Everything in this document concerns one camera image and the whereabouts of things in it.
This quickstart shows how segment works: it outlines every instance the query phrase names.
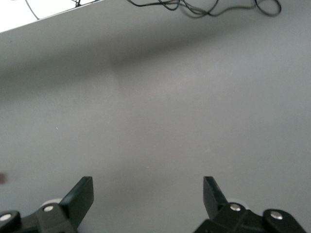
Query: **black cable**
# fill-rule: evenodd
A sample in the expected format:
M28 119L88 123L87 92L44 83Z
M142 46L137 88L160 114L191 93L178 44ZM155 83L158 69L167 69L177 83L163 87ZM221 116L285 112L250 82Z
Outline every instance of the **black cable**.
M25 0L25 2L26 2L26 4L27 4L29 10L31 11L31 13L34 15L34 17L35 17L36 19L39 19L38 16L37 16L37 15L34 13L34 11L32 10L31 6L29 5L28 0Z
M183 6L186 7L192 14L194 14L196 17L203 17L203 16L211 16L211 17L218 17L220 15L222 15L223 13L227 12L227 11L231 11L231 10L252 10L257 8L262 14L269 16L269 17L275 17L278 16L281 11L282 11L282 7L281 4L279 2L279 0L272 0L278 7L278 10L276 13L269 13L265 10L263 10L259 4L262 3L265 0L262 0L260 2L258 2L258 0L254 0L254 5L253 6L232 6L232 7L228 7L218 13L212 13L212 11L216 8L216 6L219 3L219 0L216 0L214 5L208 9L208 10L204 10L202 8L193 6L189 3L187 3L186 0L167 0L167 1L161 1L158 0L158 2L152 2L152 3L147 3L147 4L136 4L134 3L132 0L127 0L129 3L133 4L134 6L138 6L138 7L144 7L144 6L154 6L154 5L162 5L164 7L166 7L167 9L173 11L176 10L179 6ZM176 6L174 8L169 8L168 5L172 5L175 4Z

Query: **screw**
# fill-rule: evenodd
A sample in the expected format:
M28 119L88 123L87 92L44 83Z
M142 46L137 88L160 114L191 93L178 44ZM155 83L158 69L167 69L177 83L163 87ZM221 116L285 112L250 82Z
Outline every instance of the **screw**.
M49 206L45 207L43 210L44 210L44 212L49 212L49 211L51 211L53 208L54 208L53 206L49 205Z
M3 222L3 221L5 221L5 220L8 220L10 217L12 217L11 214L2 215L2 216L0 217L0 221Z
M277 220L282 220L283 219L283 215L277 211L271 211L270 213L271 217L277 219Z
M240 211L241 207L238 204L231 204L230 209L233 211Z

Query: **gray surface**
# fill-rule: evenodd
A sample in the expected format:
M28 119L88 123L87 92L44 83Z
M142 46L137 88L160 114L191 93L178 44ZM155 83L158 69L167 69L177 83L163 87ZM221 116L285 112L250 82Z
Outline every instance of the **gray surface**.
M189 233L212 175L310 231L309 3L193 20L106 0L1 33L0 208L91 175L82 233Z

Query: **silver screw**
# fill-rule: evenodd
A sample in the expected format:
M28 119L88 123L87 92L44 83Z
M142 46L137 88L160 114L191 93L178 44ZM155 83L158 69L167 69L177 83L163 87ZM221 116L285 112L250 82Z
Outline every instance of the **silver screw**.
M230 209L233 211L240 211L241 207L238 204L231 204Z
M45 212L49 212L49 211L51 211L53 208L54 208L53 206L49 205L49 206L45 207L43 210L44 210Z
M5 221L5 220L8 220L10 217L12 217L11 214L2 215L2 216L0 217L0 221L3 222L3 221Z
M283 215L277 211L271 211L270 213L271 217L277 219L277 220L282 220L283 219Z

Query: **wire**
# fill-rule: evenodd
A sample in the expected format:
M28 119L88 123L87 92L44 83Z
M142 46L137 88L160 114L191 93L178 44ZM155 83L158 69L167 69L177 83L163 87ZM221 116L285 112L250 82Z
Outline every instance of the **wire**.
M179 6L183 6L183 7L186 7L194 15L194 17L204 17L204 16L218 17L218 16L222 15L223 13L225 13L227 11L231 11L231 10L252 10L255 8L257 8L262 14L264 14L266 16L276 17L282 11L282 6L281 6L279 0L271 0L277 5L277 12L276 13L269 13L269 12L263 10L259 6L259 4L264 2L265 0L261 0L260 2L258 0L254 0L254 5L252 5L252 6L243 6L243 5L231 6L231 7L225 8L224 10L222 10L218 13L212 13L212 11L214 11L216 6L218 5L219 0L216 0L214 5L211 8L209 8L208 10L204 10L202 8L193 6L189 3L187 3L186 0L167 0L167 1L158 0L158 2L152 2L152 3L147 3L147 4L136 4L132 0L127 0L127 1L131 4L133 4L134 6L138 6L138 7L162 5L171 11L177 10ZM176 6L174 8L170 8L169 5L176 5Z
M29 5L28 0L25 0L25 2L26 2L26 4L27 4L29 10L31 11L31 13L34 15L34 17L35 17L36 19L39 19L38 16L37 16L37 15L34 13L34 11L32 10L31 6Z

